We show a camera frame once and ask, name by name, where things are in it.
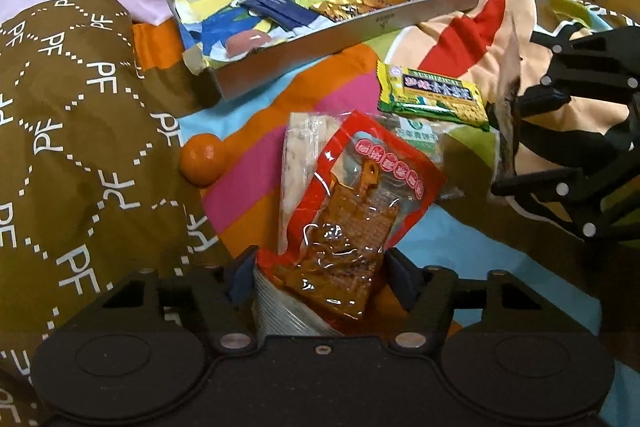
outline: pink egg-shaped object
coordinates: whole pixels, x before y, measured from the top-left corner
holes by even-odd
[[[271,42],[271,37],[260,30],[244,30],[235,35],[231,35],[225,44],[228,57],[236,57],[254,48]]]

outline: orange fruit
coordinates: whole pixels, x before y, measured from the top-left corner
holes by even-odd
[[[180,172],[191,184],[208,187],[226,169],[225,145],[215,134],[196,134],[180,151]]]

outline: circular cover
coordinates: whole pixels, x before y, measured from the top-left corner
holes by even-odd
[[[501,416],[545,421],[593,409],[613,359],[590,333],[486,333],[466,328],[442,350],[442,370],[467,399]]]
[[[33,384],[38,395],[61,412],[97,421],[133,418],[170,405],[198,381],[205,351],[193,333],[167,327],[59,331],[36,351]]]

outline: red snack package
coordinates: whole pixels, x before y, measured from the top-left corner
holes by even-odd
[[[258,267],[316,309],[358,319],[390,248],[424,215],[445,175],[378,122],[352,112],[318,156],[287,227],[287,251]]]

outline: ribbed plastic container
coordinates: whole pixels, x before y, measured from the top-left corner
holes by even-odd
[[[279,290],[254,268],[254,319],[261,343],[267,335],[326,337],[341,335],[308,306]]]

